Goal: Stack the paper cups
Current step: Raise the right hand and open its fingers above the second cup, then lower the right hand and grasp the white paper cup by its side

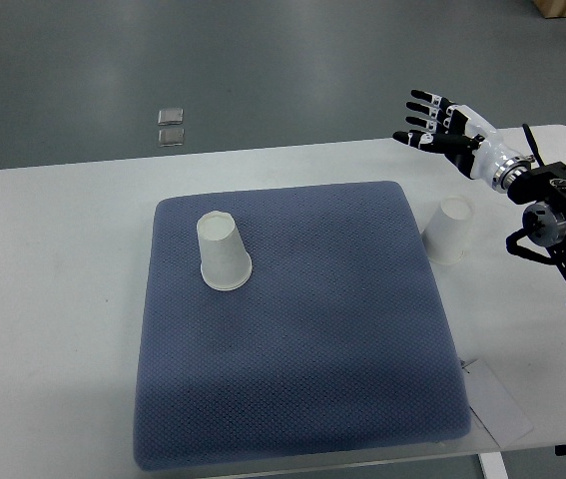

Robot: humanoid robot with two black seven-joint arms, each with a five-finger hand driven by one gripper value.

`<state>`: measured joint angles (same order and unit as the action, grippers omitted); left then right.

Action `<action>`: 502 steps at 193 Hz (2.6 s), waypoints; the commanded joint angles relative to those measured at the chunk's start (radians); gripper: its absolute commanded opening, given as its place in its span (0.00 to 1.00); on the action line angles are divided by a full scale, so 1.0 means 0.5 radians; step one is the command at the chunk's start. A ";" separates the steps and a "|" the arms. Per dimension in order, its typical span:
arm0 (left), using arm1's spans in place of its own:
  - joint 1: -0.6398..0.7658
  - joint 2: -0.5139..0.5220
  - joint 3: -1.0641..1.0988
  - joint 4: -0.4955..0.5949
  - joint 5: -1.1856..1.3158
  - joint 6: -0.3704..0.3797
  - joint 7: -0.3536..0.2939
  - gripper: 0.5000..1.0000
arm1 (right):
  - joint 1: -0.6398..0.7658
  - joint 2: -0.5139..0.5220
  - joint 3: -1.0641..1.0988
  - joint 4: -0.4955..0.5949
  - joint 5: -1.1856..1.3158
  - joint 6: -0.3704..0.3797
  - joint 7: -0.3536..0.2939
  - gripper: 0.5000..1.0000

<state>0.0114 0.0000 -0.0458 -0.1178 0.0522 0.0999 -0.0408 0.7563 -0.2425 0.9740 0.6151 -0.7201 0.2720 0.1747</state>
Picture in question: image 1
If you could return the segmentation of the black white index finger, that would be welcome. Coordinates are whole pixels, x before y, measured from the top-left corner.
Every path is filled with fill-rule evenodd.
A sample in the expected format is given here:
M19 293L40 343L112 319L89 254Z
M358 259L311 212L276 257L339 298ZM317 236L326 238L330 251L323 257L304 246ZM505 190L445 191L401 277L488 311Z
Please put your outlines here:
M430 134L447 134L448 126L444 123L440 123L436 119L432 118L418 118L413 116L407 116L405 118L407 124L417 127L421 131L425 131Z

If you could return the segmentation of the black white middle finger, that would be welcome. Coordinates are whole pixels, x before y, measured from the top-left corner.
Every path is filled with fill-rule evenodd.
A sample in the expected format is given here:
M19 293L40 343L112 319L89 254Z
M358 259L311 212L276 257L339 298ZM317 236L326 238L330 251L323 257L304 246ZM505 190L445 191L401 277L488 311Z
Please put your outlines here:
M410 125L428 125L430 122L450 125L453 122L454 106L455 104L449 101L440 101L433 104L407 102L406 108L411 112L411 115L407 116L405 121Z

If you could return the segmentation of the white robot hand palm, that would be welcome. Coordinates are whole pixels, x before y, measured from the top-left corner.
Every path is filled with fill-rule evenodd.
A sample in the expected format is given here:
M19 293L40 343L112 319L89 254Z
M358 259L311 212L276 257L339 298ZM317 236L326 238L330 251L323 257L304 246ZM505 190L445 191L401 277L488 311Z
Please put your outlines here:
M514 179L528 171L528 159L509 148L500 131L466 105L446 109L447 133L475 140L478 147L468 153L445 157L465 177L482 180L496 192L506 192Z

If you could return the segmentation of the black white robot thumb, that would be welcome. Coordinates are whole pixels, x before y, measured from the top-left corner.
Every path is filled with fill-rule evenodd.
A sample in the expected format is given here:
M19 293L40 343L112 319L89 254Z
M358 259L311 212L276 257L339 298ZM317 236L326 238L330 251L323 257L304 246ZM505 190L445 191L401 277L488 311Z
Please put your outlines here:
M433 154L465 155L478 149L478 142L464 135L398 131L392 138L404 145Z

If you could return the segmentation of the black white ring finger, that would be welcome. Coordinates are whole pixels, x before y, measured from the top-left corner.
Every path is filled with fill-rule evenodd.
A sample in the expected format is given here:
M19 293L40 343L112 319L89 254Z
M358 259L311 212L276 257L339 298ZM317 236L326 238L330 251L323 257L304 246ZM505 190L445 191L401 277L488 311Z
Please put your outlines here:
M438 94L413 89L410 95L414 99L410 103L410 110L417 113L450 114L458 107L457 103Z

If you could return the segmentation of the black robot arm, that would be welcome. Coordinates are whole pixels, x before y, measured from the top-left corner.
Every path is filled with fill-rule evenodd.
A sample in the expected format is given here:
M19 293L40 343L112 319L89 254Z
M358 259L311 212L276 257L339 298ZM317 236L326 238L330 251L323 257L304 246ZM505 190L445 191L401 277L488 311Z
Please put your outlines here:
M524 206L522 227L507 238L507 251L556 266L566 282L566 165L543 161L528 125L522 127L530 148L524 155L470 107L426 91L410 95L405 120L411 128L393 139L444 156L464 177Z

